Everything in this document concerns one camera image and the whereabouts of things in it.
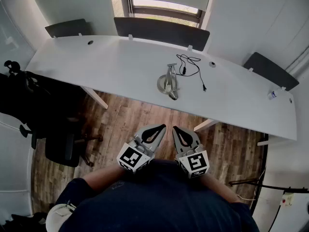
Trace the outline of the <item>black office chair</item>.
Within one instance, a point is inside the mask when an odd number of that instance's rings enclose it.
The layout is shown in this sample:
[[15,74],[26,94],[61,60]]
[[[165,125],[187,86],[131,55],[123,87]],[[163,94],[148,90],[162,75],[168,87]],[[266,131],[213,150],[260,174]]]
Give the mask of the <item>black office chair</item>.
[[0,113],[17,118],[24,137],[31,135],[31,146],[45,140],[45,156],[58,164],[77,167],[86,156],[87,142],[102,141],[100,135],[83,131],[85,117],[78,111],[80,90],[76,86],[21,70],[18,62],[7,60],[8,74],[0,73]]

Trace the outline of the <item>frosted glass partition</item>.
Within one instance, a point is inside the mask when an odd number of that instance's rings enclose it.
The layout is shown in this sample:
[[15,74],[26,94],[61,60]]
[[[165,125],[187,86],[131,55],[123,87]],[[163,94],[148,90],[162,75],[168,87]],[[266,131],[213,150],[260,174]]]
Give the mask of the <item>frosted glass partition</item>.
[[21,70],[25,70],[34,53],[34,49],[20,34],[0,0],[0,72],[8,72],[3,66],[7,60],[18,62]]

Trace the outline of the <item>black metal bar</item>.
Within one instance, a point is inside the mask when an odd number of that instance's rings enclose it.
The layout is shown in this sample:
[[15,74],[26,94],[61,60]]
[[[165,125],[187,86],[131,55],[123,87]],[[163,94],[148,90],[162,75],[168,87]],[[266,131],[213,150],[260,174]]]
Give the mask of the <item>black metal bar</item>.
[[267,188],[267,189],[274,189],[274,190],[282,190],[284,192],[288,193],[309,193],[308,188],[285,188],[285,187],[278,187],[278,186],[270,186],[270,185],[264,185],[259,183],[258,179],[252,179],[252,180],[240,180],[240,181],[230,181],[228,182],[229,186],[234,186],[234,185],[241,185],[241,184],[248,184],[260,188]]

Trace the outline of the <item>window with dark frame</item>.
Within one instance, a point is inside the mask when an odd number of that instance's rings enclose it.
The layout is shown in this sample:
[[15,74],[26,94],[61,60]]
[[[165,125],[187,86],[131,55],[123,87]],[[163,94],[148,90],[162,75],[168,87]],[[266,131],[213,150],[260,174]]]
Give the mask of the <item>window with dark frame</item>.
[[213,0],[206,10],[159,0],[112,0],[116,17],[136,17],[175,22],[199,29],[206,29]]

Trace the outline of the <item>white waist pouch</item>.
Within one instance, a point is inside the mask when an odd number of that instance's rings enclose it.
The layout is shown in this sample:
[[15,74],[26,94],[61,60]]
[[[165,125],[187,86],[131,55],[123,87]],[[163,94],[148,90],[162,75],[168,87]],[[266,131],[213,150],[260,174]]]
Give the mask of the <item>white waist pouch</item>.
[[46,230],[47,232],[59,232],[64,222],[75,211],[76,206],[68,204],[57,204],[48,213],[46,218]]

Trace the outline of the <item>person's left forearm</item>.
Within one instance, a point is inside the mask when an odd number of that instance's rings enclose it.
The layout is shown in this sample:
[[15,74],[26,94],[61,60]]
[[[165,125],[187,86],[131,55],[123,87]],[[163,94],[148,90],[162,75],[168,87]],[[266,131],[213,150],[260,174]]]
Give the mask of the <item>person's left forearm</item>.
[[126,170],[118,164],[101,168],[90,172],[82,177],[82,179],[97,193],[103,192],[106,188],[117,182]]

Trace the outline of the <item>long dark grey partition panel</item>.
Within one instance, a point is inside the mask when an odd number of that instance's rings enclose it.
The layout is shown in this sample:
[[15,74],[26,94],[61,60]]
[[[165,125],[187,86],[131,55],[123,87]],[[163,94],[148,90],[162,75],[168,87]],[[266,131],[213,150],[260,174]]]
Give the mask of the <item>long dark grey partition panel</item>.
[[115,17],[114,23],[119,36],[158,41],[178,46],[192,46],[203,51],[210,37],[210,32],[178,23],[156,19]]

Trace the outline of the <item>person's right forearm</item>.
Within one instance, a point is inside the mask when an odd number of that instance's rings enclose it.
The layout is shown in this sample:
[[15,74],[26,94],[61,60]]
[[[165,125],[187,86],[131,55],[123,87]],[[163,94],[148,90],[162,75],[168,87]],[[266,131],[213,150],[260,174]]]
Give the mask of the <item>person's right forearm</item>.
[[218,179],[213,177],[211,174],[204,174],[200,178],[200,181],[210,190],[217,193],[219,196],[224,198],[229,203],[240,203],[241,200],[228,186],[221,183]]

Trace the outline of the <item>person's navy shirt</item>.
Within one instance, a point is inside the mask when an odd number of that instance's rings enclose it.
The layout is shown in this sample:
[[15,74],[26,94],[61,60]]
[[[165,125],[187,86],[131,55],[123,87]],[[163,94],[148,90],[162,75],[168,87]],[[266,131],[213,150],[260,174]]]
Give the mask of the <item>person's navy shirt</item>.
[[248,205],[227,202],[199,178],[160,159],[100,193],[75,178],[55,203],[76,206],[59,232],[259,232]]

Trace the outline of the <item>black bag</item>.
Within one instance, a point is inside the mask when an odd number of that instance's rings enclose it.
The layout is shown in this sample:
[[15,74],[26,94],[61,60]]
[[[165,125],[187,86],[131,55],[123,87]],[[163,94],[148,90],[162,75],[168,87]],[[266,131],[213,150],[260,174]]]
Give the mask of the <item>black bag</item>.
[[37,212],[32,217],[12,214],[11,221],[2,225],[3,232],[47,232],[47,213]]

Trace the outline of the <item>white wall pipes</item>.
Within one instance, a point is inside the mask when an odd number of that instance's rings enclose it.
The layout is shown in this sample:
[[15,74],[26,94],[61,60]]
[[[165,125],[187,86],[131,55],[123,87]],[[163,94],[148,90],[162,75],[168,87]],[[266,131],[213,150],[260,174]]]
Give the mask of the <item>white wall pipes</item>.
[[309,46],[306,50],[292,63],[290,64],[285,71],[292,76],[295,76],[309,64]]

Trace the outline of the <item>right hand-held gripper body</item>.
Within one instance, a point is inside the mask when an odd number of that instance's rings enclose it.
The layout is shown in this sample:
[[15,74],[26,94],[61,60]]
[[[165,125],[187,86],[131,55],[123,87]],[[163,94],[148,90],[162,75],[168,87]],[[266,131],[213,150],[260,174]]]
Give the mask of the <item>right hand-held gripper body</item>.
[[210,167],[207,151],[202,144],[177,154],[176,161],[189,179],[206,174]]

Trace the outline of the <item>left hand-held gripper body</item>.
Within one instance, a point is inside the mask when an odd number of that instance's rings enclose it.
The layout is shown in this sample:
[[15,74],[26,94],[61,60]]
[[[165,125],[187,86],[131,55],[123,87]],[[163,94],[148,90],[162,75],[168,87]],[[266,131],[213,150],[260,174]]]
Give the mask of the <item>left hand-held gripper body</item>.
[[155,157],[155,137],[149,138],[135,135],[128,143],[124,143],[118,156],[118,164],[125,170],[135,174],[147,166]]

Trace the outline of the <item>white power strip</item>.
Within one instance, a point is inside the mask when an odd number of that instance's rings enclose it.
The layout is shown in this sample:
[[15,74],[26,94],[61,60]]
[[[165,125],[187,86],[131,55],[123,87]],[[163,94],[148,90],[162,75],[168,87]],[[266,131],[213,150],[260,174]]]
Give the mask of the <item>white power strip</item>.
[[293,203],[294,193],[284,192],[281,198],[280,206],[291,206]]

